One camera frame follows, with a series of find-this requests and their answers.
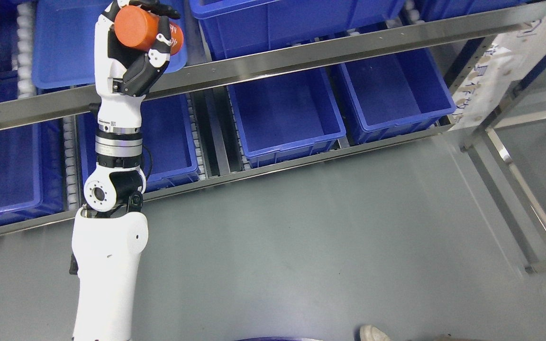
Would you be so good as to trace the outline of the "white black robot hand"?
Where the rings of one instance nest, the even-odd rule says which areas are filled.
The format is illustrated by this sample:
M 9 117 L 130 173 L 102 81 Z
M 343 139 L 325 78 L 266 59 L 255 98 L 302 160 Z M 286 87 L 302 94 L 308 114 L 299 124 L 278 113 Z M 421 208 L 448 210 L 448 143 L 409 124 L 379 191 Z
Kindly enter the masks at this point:
M 125 47 L 113 32 L 114 19 L 125 6 L 138 6 L 160 16 L 160 34 L 147 52 Z M 95 25 L 94 76 L 100 96 L 99 129 L 113 134 L 136 134 L 142 126 L 141 103 L 183 45 L 175 23 L 179 11 L 159 0 L 113 0 Z

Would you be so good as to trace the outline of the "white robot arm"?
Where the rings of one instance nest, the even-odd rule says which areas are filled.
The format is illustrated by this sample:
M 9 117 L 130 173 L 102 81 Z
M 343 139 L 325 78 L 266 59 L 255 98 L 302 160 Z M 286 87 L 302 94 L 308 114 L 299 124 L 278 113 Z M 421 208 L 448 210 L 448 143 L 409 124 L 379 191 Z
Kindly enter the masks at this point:
M 97 130 L 97 162 L 74 218 L 71 273 L 80 281 L 74 341 L 129 341 L 141 253 L 146 178 L 142 135 Z

